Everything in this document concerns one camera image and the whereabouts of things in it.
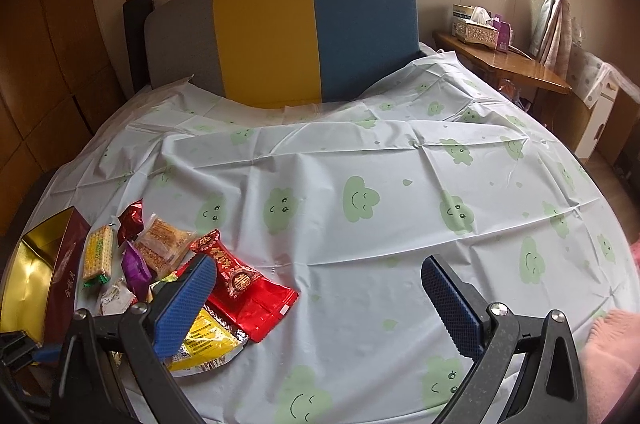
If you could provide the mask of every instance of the floor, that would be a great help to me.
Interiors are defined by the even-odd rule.
[[[640,201],[630,194],[627,186],[623,185],[599,153],[591,155],[586,168],[616,213],[626,239],[630,244],[637,241],[640,234]]]

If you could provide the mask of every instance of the pink blanket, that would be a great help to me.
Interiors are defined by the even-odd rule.
[[[636,266],[640,268],[640,240],[631,245],[631,255],[634,257]]]
[[[589,424],[600,424],[640,366],[640,314],[612,310],[597,319],[580,354]]]

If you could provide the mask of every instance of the blue headboard panel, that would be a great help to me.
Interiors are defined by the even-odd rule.
[[[322,101],[351,100],[418,54],[415,0],[314,0]]]

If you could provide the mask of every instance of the purple snack bag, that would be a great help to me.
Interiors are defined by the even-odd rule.
[[[131,292],[135,294],[138,301],[145,301],[152,274],[138,250],[128,240],[124,242],[122,271]]]

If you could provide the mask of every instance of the blue gripper pad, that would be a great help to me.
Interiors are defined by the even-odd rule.
[[[158,301],[172,293],[154,325],[154,351],[160,359],[175,355],[200,309],[216,284],[216,263],[205,254],[196,255],[180,278],[165,285]]]
[[[480,359],[484,353],[481,323],[460,292],[431,256],[422,263],[421,276],[422,287],[460,354]]]

